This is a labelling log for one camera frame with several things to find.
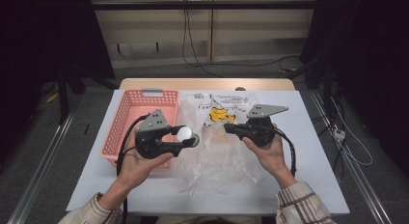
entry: clear plastic bag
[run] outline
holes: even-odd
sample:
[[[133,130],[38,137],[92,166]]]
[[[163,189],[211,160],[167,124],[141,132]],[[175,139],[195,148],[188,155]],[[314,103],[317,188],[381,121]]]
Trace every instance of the clear plastic bag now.
[[[184,149],[172,159],[172,172],[179,191],[194,194],[205,178],[216,191],[227,192],[235,183],[255,185],[266,175],[257,157],[237,136],[227,134],[223,124],[244,124],[257,104],[254,94],[244,97],[196,94],[179,100],[177,124],[189,126],[200,137],[196,148]]]

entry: black cable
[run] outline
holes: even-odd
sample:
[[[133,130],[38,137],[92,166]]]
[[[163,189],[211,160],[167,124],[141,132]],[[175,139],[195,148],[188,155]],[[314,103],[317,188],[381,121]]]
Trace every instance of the black cable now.
[[[182,55],[183,55],[183,61],[186,63],[186,65],[191,66],[191,67],[200,67],[202,68],[202,70],[204,70],[205,72],[212,74],[214,76],[218,76],[218,77],[222,77],[220,75],[211,73],[205,69],[203,69],[203,66],[234,66],[234,67],[262,67],[262,66],[268,66],[268,65],[272,65],[275,63],[279,63],[285,59],[288,58],[300,58],[299,56],[286,56],[286,57],[282,57],[279,60],[275,60],[272,62],[268,62],[268,63],[261,63],[261,64],[252,64],[252,65],[246,65],[246,64],[234,64],[234,63],[200,63],[197,56],[196,56],[196,52],[195,52],[195,48],[193,47],[193,39],[192,39],[192,34],[191,34],[191,29],[190,29],[190,18],[189,18],[189,12],[187,10],[184,11],[185,13],[185,17],[184,17],[184,34],[183,34],[183,47],[182,47]],[[194,65],[192,63],[187,62],[185,54],[184,54],[184,50],[185,50],[185,43],[186,43],[186,29],[189,32],[189,37],[190,37],[190,44],[192,46],[192,50],[193,50],[193,54],[195,56],[196,62],[198,63],[198,65]]]
[[[322,129],[322,130],[317,134],[317,136],[320,136],[320,135],[321,135],[322,133],[324,133],[327,129],[330,129],[330,130],[331,130],[334,121],[335,121],[335,116],[334,116],[333,119],[331,119],[331,121],[330,121],[330,123],[328,124],[328,126],[326,126],[324,129]]]
[[[334,140],[335,146],[338,147],[337,141],[335,140],[335,138],[333,138],[333,140]],[[341,160],[341,180],[342,181],[343,181],[343,174],[344,174],[344,171],[345,171],[344,170],[344,165],[343,165],[343,159],[341,157],[341,153],[342,153],[342,150],[343,150],[343,144],[344,144],[344,140],[341,142],[341,148],[338,148],[337,155],[335,157],[333,168],[332,168],[333,172],[335,173],[335,170],[336,170],[337,164],[338,164],[338,160],[340,159]]]
[[[121,168],[123,167],[123,159],[124,159],[125,154],[126,154],[129,150],[136,148],[136,147],[132,147],[132,148],[130,148],[130,149],[124,151],[125,145],[126,145],[126,141],[127,141],[128,137],[129,137],[130,132],[132,131],[132,129],[133,129],[140,121],[145,120],[149,115],[150,115],[150,114],[145,115],[145,116],[141,116],[141,117],[139,117],[138,119],[136,119],[136,120],[130,125],[129,129],[127,130],[126,135],[125,135],[125,137],[123,138],[123,143],[121,144],[120,152],[118,153],[117,176],[120,175]],[[126,223],[126,218],[127,218],[127,198],[125,198],[125,200],[123,200],[123,222],[122,222],[122,224],[125,224],[125,223]]]
[[[294,149],[294,145],[292,144],[292,142],[288,139],[288,137],[286,137],[286,135],[283,133],[282,130],[274,127],[274,130],[276,131],[276,133],[278,135],[280,135],[281,137],[283,137],[289,144],[289,149],[291,151],[291,174],[293,177],[295,177],[295,172],[297,171],[296,168],[296,157],[295,157],[295,149]]]
[[[315,118],[311,118],[311,122],[313,122],[313,124],[321,121],[323,118],[325,118],[325,116],[319,116],[319,117],[315,117]]]
[[[286,135],[283,133],[282,130],[278,129],[277,127],[267,127],[267,126],[260,126],[261,129],[266,129],[268,132],[273,132],[276,133],[278,135],[280,135],[282,138],[284,138],[288,144],[289,144],[289,150],[291,151],[291,175],[293,177],[295,177],[295,172],[297,171],[296,168],[296,157],[295,157],[295,149],[294,149],[294,145],[292,144],[292,142],[288,139],[288,137],[286,137]]]
[[[306,72],[308,70],[310,70],[311,68],[315,67],[316,64],[319,62],[320,55],[318,54],[316,57],[312,58],[310,62],[304,64],[304,66],[302,66],[301,68],[299,68],[298,70],[293,71],[292,73],[290,73],[289,75],[286,76],[287,79],[294,79],[295,77],[297,77],[298,75],[300,75],[303,72]]]
[[[342,119],[343,119],[343,122],[342,122],[342,125],[341,125],[341,130],[343,130],[343,131],[345,131],[345,110],[343,109],[343,105],[342,105],[342,102],[341,102],[341,100],[340,100],[340,102],[339,102],[339,105],[340,105],[340,109],[341,109],[341,116],[342,116]]]
[[[280,78],[280,76],[281,76],[281,74],[283,72],[283,68],[281,66],[281,61],[279,61],[279,70],[280,70],[280,72],[279,72],[279,75],[277,76],[277,78]]]
[[[210,74],[210,75],[213,75],[213,76],[216,76],[216,77],[220,77],[220,78],[224,78],[224,77],[221,76],[221,75],[218,75],[218,74],[216,74],[216,73],[212,73],[212,72],[210,72],[210,71],[207,71],[207,70],[201,65],[201,63],[199,62],[198,57],[196,56],[195,47],[193,46],[192,34],[191,34],[191,32],[190,32],[190,18],[189,18],[189,12],[188,12],[187,10],[184,11],[184,35],[183,35],[183,60],[184,60],[184,62],[185,62],[187,65],[189,65],[189,63],[186,61],[185,56],[184,56],[184,44],[185,44],[185,42],[186,42],[186,19],[187,19],[187,28],[188,28],[189,37],[190,37],[190,45],[192,46],[193,55],[195,56],[196,62],[198,63],[199,67],[200,67],[203,71],[207,72],[207,73]]]

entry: right hand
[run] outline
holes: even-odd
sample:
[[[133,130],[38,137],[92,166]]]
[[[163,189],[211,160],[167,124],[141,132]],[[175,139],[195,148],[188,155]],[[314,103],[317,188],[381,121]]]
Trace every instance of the right hand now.
[[[297,182],[286,166],[283,140],[280,135],[276,134],[271,143],[263,148],[258,147],[247,137],[243,138],[243,142],[250,151],[255,153],[261,166],[277,180],[281,188]]]

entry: pink basket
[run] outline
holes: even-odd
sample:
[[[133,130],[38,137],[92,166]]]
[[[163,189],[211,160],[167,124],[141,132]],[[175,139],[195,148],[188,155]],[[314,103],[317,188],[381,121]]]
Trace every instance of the pink basket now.
[[[177,121],[177,104],[178,91],[125,90],[100,152],[101,157],[116,166],[121,144],[130,125],[139,117],[152,113],[156,108],[160,108],[169,125],[174,126]],[[168,134],[162,140],[174,142],[174,136]],[[167,162],[160,167],[169,168],[170,163]]]

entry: metal rail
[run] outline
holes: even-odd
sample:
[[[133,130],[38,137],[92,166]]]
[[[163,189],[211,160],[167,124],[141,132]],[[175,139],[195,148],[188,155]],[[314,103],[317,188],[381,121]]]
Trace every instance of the metal rail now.
[[[174,1],[174,2],[94,2],[60,3],[36,1],[35,6],[54,9],[83,9],[94,11],[119,10],[306,10],[335,9],[346,6],[345,1]]]
[[[44,156],[42,157],[39,167],[37,168],[33,178],[30,180],[22,197],[14,208],[12,216],[7,222],[8,224],[20,224],[26,221],[31,207],[36,201],[36,198],[41,190],[41,186],[45,180],[47,172],[49,171],[51,164],[54,161],[54,158],[57,155],[58,150],[60,149],[60,146],[64,140],[64,137],[67,134],[79,103],[80,98],[74,103],[71,111],[68,113],[66,120],[60,126],[58,126],[56,133],[51,140],[51,143],[49,144]]]
[[[323,120],[325,124],[328,126],[330,124],[329,120],[325,117],[325,111],[321,104],[323,104],[323,100],[319,95],[315,95],[313,91],[310,91],[310,95],[314,101],[316,109],[318,110],[319,114],[324,117]],[[347,145],[344,147],[347,151],[350,152]],[[382,201],[380,200],[379,196],[376,194],[375,190],[373,189],[372,185],[370,184],[369,180],[365,176],[364,172],[362,171],[360,165],[351,159],[345,151],[342,151],[341,157],[343,158],[346,166],[348,167],[352,178],[354,179],[355,183],[357,183],[358,188],[360,189],[367,205],[372,212],[373,217],[375,218],[376,222],[379,224],[388,224],[393,223],[390,216],[388,215]]]

